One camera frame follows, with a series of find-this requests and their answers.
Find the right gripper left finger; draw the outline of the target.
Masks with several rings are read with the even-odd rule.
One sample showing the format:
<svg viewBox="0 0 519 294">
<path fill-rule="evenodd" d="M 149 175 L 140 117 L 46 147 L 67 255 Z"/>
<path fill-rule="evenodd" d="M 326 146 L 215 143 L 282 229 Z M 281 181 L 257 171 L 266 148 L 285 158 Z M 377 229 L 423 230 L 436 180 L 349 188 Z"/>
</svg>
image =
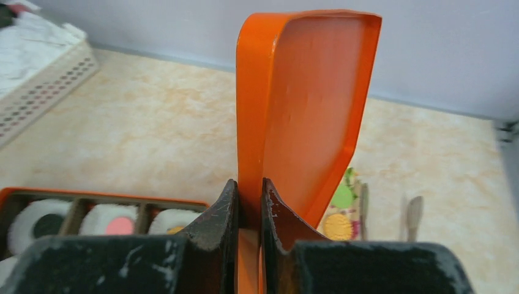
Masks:
<svg viewBox="0 0 519 294">
<path fill-rule="evenodd" d="M 25 251 L 2 293 L 236 293 L 239 194 L 173 235 L 57 236 Z"/>
</svg>

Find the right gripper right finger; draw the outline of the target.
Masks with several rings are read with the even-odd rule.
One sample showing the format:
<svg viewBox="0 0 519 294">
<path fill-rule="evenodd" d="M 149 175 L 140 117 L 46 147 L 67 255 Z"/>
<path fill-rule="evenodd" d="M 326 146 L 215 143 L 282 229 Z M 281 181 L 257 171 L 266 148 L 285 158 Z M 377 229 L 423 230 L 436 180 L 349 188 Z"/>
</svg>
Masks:
<svg viewBox="0 0 519 294">
<path fill-rule="evenodd" d="M 435 243 L 333 241 L 300 218 L 270 179 L 261 198 L 265 293 L 472 293 L 463 265 Z"/>
</svg>

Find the floral serving tray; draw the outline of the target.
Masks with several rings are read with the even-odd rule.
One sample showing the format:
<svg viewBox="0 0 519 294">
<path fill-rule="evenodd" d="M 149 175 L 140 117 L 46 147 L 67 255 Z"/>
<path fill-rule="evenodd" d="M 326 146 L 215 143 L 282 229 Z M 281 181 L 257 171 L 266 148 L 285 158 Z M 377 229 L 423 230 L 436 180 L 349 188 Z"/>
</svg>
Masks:
<svg viewBox="0 0 519 294">
<path fill-rule="evenodd" d="M 358 180 L 357 176 L 358 176 L 358 173 L 354 168 L 349 167 L 346 169 L 346 172 L 343 175 L 343 178 L 341 179 L 339 185 L 346 184 L 347 186 L 349 186 L 351 188 L 351 190 L 354 193 L 353 203 L 347 209 L 340 209 L 340 208 L 331 206 L 330 202 L 329 202 L 328 207 L 325 210 L 325 213 L 323 214 L 323 217 L 318 225 L 318 231 L 322 235 L 324 235 L 323 224 L 324 224 L 325 218 L 330 214 L 340 213 L 340 214 L 344 214 L 344 215 L 348 216 L 348 218 L 350 219 L 350 221 L 352 222 L 353 227 L 354 227 L 354 236 L 350 240 L 347 240 L 347 241 L 360 239 L 359 194 L 360 194 L 361 182 Z"/>
</svg>

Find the metal tongs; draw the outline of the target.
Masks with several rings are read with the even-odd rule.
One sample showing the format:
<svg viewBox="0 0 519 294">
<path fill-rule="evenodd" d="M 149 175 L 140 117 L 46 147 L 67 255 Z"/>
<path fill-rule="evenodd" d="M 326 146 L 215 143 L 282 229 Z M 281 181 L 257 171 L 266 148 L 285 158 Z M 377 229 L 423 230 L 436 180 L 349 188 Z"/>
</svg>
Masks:
<svg viewBox="0 0 519 294">
<path fill-rule="evenodd" d="M 360 219 L 360 239 L 368 240 L 368 207 L 369 207 L 369 188 L 367 183 L 361 184 L 359 196 L 359 219 Z M 416 242 L 420 222 L 424 211 L 423 196 L 416 196 L 405 203 L 404 229 L 407 242 Z"/>
</svg>

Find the orange box lid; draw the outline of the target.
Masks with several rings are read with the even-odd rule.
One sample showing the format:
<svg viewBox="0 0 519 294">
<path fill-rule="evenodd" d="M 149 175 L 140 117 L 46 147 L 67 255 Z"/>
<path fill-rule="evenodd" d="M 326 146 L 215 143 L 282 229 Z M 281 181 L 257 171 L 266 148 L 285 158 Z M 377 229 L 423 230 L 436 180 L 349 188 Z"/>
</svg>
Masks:
<svg viewBox="0 0 519 294">
<path fill-rule="evenodd" d="M 236 46 L 238 293 L 264 290 L 263 179 L 318 226 L 354 154 L 383 19 L 345 9 L 253 13 Z"/>
</svg>

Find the orange cookie box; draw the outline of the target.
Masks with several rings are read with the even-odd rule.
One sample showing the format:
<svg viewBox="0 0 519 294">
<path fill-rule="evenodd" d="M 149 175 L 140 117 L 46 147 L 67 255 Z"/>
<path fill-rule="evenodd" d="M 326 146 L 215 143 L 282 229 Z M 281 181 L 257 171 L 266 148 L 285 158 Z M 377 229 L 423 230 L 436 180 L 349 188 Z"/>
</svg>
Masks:
<svg viewBox="0 0 519 294">
<path fill-rule="evenodd" d="M 202 213 L 208 205 L 193 200 L 166 198 L 146 198 L 134 195 L 101 194 L 86 191 L 30 189 L 28 187 L 8 187 L 1 190 L 1 268 L 16 264 L 18 256 L 12 255 L 7 247 L 7 234 L 11 223 L 31 202 L 57 199 L 72 202 L 57 235 L 79 235 L 80 225 L 91 209 L 99 204 L 132 205 L 137 207 L 137 218 L 132 235 L 149 235 L 151 222 L 159 212 L 166 209 L 183 209 Z"/>
</svg>

